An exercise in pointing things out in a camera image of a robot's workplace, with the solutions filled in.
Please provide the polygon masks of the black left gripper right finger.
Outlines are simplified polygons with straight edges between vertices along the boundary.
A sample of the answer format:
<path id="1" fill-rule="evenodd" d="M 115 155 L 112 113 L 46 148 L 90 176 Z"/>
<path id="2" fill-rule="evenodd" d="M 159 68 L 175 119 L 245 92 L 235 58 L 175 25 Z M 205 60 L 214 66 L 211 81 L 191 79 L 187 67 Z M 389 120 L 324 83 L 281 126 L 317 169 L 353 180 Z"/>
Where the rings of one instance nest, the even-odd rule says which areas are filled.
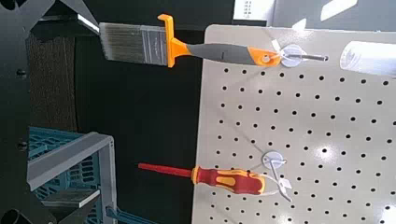
<path id="1" fill-rule="evenodd" d="M 33 26 L 38 39 L 99 35 L 99 24 L 84 0 L 54 0 Z"/>

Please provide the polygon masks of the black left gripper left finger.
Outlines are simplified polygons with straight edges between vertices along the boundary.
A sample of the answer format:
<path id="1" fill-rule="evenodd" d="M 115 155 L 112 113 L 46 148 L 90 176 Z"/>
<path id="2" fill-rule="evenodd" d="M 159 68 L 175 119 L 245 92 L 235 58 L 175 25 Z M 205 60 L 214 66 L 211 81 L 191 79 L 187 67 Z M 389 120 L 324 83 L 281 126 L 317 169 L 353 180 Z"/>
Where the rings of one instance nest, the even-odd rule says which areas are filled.
<path id="1" fill-rule="evenodd" d="M 99 189 L 60 190 L 41 202 L 57 224 L 84 224 L 100 195 Z"/>

